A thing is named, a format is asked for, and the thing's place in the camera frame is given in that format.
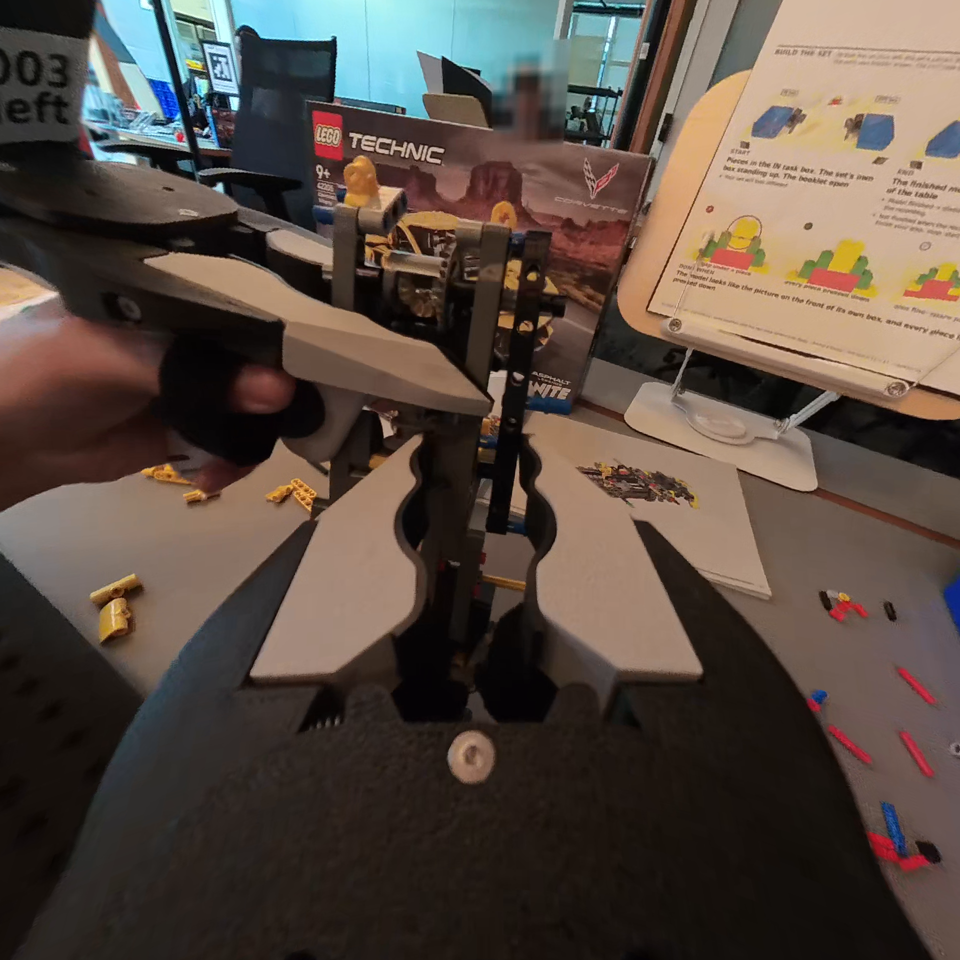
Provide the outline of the lego set box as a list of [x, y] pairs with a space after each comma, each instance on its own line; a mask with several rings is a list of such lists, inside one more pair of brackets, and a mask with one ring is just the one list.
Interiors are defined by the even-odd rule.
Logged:
[[544, 291], [563, 296], [565, 307], [562, 316], [542, 314], [537, 323], [529, 405], [569, 414], [618, 281], [651, 159], [327, 102], [307, 101], [305, 115], [316, 206], [333, 206], [344, 169], [359, 156], [374, 165], [380, 186], [406, 194], [409, 210], [399, 224], [366, 236], [369, 263], [380, 266], [394, 251], [441, 257], [461, 219], [551, 234]]

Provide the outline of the printed marker sign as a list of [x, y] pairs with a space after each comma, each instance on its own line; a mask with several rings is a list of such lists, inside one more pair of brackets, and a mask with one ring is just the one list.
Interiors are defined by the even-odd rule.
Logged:
[[211, 90], [227, 97], [240, 96], [239, 70], [232, 42], [203, 40], [200, 49]]

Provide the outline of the wooden document stand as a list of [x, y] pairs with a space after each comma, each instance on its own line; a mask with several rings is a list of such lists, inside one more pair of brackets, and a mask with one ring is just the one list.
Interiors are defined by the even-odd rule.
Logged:
[[[847, 397], [935, 423], [958, 421], [958, 397], [912, 385], [903, 378], [884, 377], [858, 366], [726, 332], [708, 318], [693, 314], [682, 317], [672, 308], [662, 316], [650, 309], [749, 75], [742, 71], [725, 78], [690, 111], [621, 273], [616, 296], [624, 322], [638, 334], [686, 350], [671, 383], [654, 381], [638, 389], [625, 421], [632, 430], [674, 448], [810, 493], [819, 482], [811, 441], [801, 425], [832, 402]], [[683, 378], [694, 352], [820, 392], [798, 413], [786, 418], [745, 411], [685, 390]]]

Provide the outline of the person's left hand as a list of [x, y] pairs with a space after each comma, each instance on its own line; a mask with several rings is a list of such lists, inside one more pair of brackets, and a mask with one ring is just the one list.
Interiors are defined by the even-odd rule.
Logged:
[[182, 457], [154, 410], [167, 344], [55, 300], [1, 324], [1, 510]]

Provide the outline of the open lego instruction booklet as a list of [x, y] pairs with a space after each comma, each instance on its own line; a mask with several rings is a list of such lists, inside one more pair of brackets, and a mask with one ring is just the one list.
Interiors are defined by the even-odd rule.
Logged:
[[634, 520], [653, 524], [704, 578], [759, 599], [772, 598], [732, 464], [568, 415], [534, 412], [525, 428]]

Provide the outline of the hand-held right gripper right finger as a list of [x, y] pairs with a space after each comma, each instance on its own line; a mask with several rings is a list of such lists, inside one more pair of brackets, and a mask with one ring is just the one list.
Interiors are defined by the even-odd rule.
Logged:
[[703, 666], [630, 513], [525, 436], [525, 611], [556, 685], [695, 683]]

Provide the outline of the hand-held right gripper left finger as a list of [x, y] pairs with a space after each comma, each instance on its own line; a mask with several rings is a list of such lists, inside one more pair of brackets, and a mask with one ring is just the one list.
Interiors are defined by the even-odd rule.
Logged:
[[403, 530], [423, 476], [423, 436], [319, 517], [248, 678], [350, 687], [398, 671], [393, 640], [426, 606], [426, 566]]

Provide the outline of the folded cardboard box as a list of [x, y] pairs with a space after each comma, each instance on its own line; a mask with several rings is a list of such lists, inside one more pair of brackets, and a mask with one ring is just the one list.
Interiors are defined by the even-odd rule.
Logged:
[[484, 78], [446, 56], [422, 51], [416, 56], [426, 84], [422, 102], [430, 120], [493, 128], [494, 90]]

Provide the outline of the thin black pole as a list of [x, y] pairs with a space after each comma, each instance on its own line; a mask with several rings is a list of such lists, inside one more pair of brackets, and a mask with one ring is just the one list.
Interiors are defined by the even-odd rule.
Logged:
[[198, 146], [195, 130], [192, 126], [189, 106], [186, 98], [185, 77], [182, 56], [175, 42], [173, 27], [176, 27], [172, 6], [168, 1], [152, 1], [153, 16], [158, 30], [160, 42], [163, 48], [163, 54], [171, 74], [171, 85], [174, 91], [174, 97], [179, 110], [181, 126], [190, 154], [190, 162], [193, 169], [193, 176], [196, 182], [200, 181], [202, 171], [202, 155]]

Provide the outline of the scattered small lego pins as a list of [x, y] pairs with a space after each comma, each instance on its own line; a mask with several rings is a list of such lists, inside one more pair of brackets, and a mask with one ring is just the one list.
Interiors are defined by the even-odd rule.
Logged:
[[821, 592], [807, 702], [885, 866], [958, 883], [958, 635], [942, 603]]

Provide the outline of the grey black lego technic assembly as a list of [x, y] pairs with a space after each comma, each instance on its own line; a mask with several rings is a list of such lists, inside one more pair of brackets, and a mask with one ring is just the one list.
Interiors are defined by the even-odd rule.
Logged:
[[[334, 305], [437, 346], [487, 389], [498, 360], [507, 366], [521, 264], [510, 244], [525, 232], [461, 219], [442, 256], [395, 250], [377, 266], [366, 259], [367, 236], [390, 233], [406, 215], [407, 197], [382, 187], [365, 155], [345, 166], [343, 181], [332, 212]], [[489, 617], [474, 598], [484, 535], [471, 530], [471, 517], [479, 480], [493, 471], [493, 462], [481, 460], [482, 426], [492, 413], [430, 414], [396, 401], [388, 409], [398, 413], [398, 443], [415, 433], [423, 438], [422, 482], [402, 524], [426, 565], [426, 604], [393, 639], [393, 650], [402, 686], [425, 687], [447, 680], [451, 660], [473, 651]]]

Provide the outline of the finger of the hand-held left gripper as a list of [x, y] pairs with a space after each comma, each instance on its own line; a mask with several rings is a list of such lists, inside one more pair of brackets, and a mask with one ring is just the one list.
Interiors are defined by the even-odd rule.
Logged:
[[334, 273], [333, 246], [316, 232], [278, 227], [265, 233], [266, 263], [279, 276], [330, 282]]
[[314, 299], [270, 270], [179, 252], [145, 265], [248, 316], [282, 322], [282, 369], [295, 378], [450, 414], [484, 417], [492, 409], [486, 390], [437, 345]]

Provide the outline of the black mesh office chair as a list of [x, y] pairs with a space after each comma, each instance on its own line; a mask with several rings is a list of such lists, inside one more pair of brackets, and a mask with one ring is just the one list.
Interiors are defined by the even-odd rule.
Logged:
[[244, 207], [315, 231], [314, 160], [308, 157], [308, 106], [333, 101], [338, 42], [265, 39], [236, 31], [239, 110], [226, 167], [198, 174]]

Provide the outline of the brown wooden frame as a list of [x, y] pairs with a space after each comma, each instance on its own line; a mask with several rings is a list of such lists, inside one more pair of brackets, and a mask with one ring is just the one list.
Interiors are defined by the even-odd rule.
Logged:
[[635, 153], [648, 154], [654, 144], [696, 4], [695, 1], [656, 2], [654, 25], [658, 33], [654, 38], [654, 56], [630, 143], [630, 150]]

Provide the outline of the black perforated mat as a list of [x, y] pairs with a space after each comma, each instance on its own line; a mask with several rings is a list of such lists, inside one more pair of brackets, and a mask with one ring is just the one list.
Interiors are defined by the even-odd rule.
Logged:
[[1, 558], [1, 957], [71, 857], [142, 698]]

